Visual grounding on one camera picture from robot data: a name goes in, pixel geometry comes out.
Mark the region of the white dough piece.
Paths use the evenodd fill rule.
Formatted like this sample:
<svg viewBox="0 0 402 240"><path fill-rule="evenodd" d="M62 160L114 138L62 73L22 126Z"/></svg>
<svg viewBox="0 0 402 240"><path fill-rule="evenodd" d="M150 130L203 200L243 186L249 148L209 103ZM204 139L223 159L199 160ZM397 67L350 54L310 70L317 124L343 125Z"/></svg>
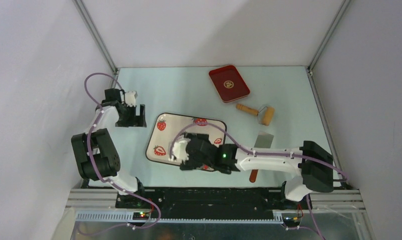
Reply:
<svg viewBox="0 0 402 240"><path fill-rule="evenodd" d="M168 161L180 164L189 159L189 154L186 151L186 147L191 140L189 138L180 138L176 142L169 143L169 157Z"/></svg>

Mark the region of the strawberry print tray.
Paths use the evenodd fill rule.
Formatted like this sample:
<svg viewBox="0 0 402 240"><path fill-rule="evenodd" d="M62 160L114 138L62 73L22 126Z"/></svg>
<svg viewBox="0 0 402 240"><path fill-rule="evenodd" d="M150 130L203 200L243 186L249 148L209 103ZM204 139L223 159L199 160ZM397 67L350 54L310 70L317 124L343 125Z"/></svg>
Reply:
<svg viewBox="0 0 402 240"><path fill-rule="evenodd" d="M182 163L180 159L171 160L169 158L169 150L175 136L190 124L196 125L186 129L186 133L208 135L209 141L215 146L224 144L226 135L208 123L212 123L224 130L227 129L226 123L217 119L166 112L160 114L155 121L148 142L145 153L147 159L161 164L180 166Z"/></svg>

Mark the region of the wooden dough roller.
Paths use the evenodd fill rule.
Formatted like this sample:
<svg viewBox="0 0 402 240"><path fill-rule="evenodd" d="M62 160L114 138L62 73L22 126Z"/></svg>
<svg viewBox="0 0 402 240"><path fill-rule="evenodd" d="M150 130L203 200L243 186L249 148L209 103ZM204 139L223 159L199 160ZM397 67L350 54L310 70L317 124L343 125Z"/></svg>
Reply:
<svg viewBox="0 0 402 240"><path fill-rule="evenodd" d="M257 117L258 123L263 126L269 126L275 114L275 109L268 105L265 105L260 109L254 109L249 106L238 103L236 104L235 107L237 110L241 112Z"/></svg>

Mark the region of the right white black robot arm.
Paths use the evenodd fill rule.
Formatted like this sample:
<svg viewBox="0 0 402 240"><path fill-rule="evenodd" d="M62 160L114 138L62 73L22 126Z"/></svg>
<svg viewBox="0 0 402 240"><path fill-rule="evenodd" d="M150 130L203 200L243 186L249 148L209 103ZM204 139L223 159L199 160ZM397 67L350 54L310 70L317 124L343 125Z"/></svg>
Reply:
<svg viewBox="0 0 402 240"><path fill-rule="evenodd" d="M266 149L237 143L214 145L206 134L184 133L171 146L171 156L180 160L182 171L203 166L222 174L251 170L288 174L280 194L280 204L293 209L312 192L334 190L333 156L314 141L305 140L295 148Z"/></svg>

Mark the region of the red lacquer tray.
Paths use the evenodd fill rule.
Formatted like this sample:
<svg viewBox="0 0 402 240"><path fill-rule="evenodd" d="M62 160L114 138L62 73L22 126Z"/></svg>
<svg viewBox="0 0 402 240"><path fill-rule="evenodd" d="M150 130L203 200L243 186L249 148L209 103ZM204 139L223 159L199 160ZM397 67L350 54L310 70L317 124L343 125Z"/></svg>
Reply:
<svg viewBox="0 0 402 240"><path fill-rule="evenodd" d="M230 103L247 97L251 91L234 65L213 69L208 73L220 99Z"/></svg>

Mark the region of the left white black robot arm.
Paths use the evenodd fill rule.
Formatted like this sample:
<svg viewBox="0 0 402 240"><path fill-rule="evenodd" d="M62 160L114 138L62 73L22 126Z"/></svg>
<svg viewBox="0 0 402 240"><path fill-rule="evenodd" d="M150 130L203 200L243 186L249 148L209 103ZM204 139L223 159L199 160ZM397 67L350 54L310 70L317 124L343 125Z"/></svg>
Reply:
<svg viewBox="0 0 402 240"><path fill-rule="evenodd" d="M136 91L110 88L104 91L105 99L97 103L95 117L83 133L71 138L78 173L84 180L100 181L128 195L134 208L147 202L141 181L129 173L121 173L121 160L109 130L147 126L145 105L137 104Z"/></svg>

